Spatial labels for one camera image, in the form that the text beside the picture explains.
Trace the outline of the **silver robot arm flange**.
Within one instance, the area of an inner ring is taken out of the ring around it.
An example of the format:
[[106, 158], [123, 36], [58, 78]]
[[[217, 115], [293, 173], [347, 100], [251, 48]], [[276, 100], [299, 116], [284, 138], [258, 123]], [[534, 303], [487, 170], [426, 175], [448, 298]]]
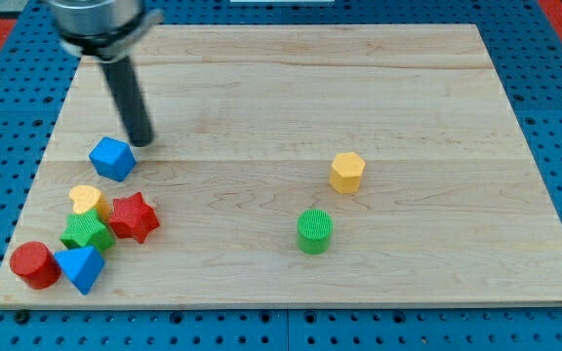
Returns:
[[142, 0], [45, 0], [51, 10], [60, 44], [76, 57], [113, 63], [127, 57], [134, 46], [164, 15], [149, 10]]

